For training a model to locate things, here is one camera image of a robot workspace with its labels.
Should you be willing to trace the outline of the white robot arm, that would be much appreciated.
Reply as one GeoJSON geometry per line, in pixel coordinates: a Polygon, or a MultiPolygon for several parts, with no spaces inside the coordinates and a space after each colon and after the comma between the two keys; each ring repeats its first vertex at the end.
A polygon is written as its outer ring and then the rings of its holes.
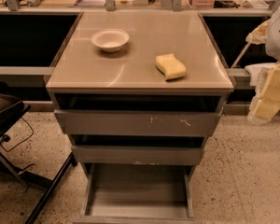
{"type": "Polygon", "coordinates": [[[255,45],[264,44],[266,54],[276,59],[270,68],[261,68],[255,96],[249,106],[248,120],[262,125],[272,120],[280,110],[280,6],[272,16],[245,39],[255,45]]]}

